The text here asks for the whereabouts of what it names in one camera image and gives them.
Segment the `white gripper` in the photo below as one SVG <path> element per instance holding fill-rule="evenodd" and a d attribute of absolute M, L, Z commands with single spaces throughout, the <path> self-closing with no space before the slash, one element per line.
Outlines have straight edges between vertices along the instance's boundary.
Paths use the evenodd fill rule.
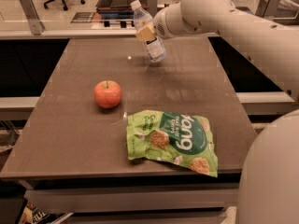
<path fill-rule="evenodd" d="M 182 17 L 180 3 L 161 9 L 154 17 L 154 26 L 148 24 L 136 30 L 139 41 L 152 41 L 157 35 L 162 39 L 169 39 L 182 33 Z"/>

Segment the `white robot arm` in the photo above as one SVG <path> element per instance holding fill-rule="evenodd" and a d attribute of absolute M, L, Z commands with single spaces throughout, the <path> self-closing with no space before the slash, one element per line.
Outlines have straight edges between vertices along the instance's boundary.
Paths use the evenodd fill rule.
<path fill-rule="evenodd" d="M 235 8 L 230 0 L 181 0 L 137 37 L 217 33 L 292 99 L 299 95 L 299 32 Z M 239 184 L 239 224 L 299 224 L 299 111 L 268 124 L 251 145 Z"/>

